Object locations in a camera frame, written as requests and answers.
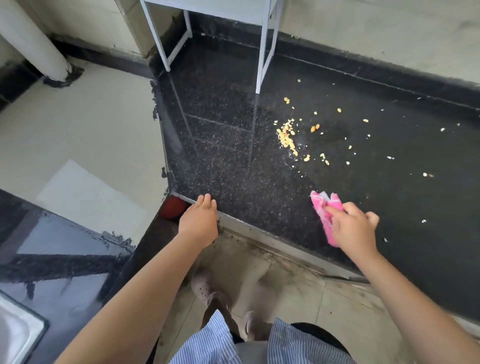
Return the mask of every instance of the hand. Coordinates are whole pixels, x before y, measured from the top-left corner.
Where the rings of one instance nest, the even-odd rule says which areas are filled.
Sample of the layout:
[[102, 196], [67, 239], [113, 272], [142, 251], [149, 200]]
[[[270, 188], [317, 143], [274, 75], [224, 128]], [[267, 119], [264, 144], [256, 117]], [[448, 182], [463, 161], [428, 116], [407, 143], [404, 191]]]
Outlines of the hand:
[[218, 237], [216, 201], [210, 198], [210, 194], [198, 196], [197, 202], [183, 213], [179, 224], [179, 235], [193, 238], [202, 248]]
[[375, 228], [380, 218], [373, 212], [364, 214], [353, 202], [343, 204], [345, 211], [327, 206], [333, 215], [332, 233], [338, 246], [359, 265], [359, 262], [378, 255]]

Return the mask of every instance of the blue striped fabric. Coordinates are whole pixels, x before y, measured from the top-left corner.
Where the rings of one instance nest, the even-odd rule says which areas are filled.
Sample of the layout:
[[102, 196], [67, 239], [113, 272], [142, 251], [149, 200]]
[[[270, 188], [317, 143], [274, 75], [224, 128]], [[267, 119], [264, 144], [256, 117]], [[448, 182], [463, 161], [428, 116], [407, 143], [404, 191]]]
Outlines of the blue striped fabric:
[[[355, 364], [350, 355], [310, 334], [297, 330], [279, 318], [275, 320], [270, 332], [267, 361], [269, 364]], [[170, 364], [184, 363], [241, 363], [220, 311], [215, 311], [208, 324], [192, 335], [170, 361]]]

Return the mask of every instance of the white table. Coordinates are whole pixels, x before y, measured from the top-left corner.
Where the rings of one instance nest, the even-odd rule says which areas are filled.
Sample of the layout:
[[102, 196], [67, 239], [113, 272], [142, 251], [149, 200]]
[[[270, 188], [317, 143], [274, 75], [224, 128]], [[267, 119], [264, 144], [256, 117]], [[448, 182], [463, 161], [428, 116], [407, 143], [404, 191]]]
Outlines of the white table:
[[[188, 12], [201, 12], [207, 15], [227, 18], [242, 23], [261, 25], [262, 36], [260, 38], [260, 56], [258, 58], [257, 87], [256, 93], [260, 93], [260, 86], [264, 80], [266, 71], [275, 52], [276, 39], [278, 36], [278, 25], [282, 17], [284, 0], [140, 0], [143, 10], [147, 17], [148, 24], [152, 30], [156, 46], [160, 52], [165, 69], [170, 72], [170, 64], [175, 59], [183, 44], [188, 38], [192, 37], [192, 27]], [[155, 29], [147, 3], [170, 6], [183, 9], [187, 31], [182, 36], [172, 53], [167, 57], [163, 50], [162, 42]], [[268, 20], [272, 18], [275, 21], [272, 47], [265, 59], [265, 46], [267, 38]]]

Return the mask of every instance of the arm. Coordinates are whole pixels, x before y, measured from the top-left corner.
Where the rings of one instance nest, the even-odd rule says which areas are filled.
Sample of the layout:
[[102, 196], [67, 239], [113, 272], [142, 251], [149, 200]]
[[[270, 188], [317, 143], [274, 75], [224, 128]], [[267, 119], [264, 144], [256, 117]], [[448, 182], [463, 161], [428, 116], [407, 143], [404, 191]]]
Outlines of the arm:
[[425, 364], [480, 363], [476, 341], [380, 255], [378, 216], [351, 202], [343, 207], [346, 212], [327, 207], [335, 241], [375, 288], [417, 358]]
[[98, 312], [55, 363], [145, 363], [183, 278], [217, 236], [216, 201], [201, 195], [181, 217], [178, 235]]

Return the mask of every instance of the black countertop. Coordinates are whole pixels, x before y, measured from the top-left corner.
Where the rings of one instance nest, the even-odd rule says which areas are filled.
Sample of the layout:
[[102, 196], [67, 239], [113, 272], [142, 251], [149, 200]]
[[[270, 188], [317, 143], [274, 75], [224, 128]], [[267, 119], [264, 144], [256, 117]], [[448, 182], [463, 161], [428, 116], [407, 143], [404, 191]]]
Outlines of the black countertop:
[[[309, 200], [336, 192], [380, 216], [379, 250], [420, 289], [480, 320], [478, 113], [277, 55], [257, 96], [257, 62], [257, 49], [194, 35], [160, 76], [170, 189], [210, 192], [219, 211], [357, 271]], [[276, 133], [291, 118], [298, 160]]]
[[125, 283], [133, 248], [0, 190], [0, 291], [48, 328], [28, 363], [53, 363]]

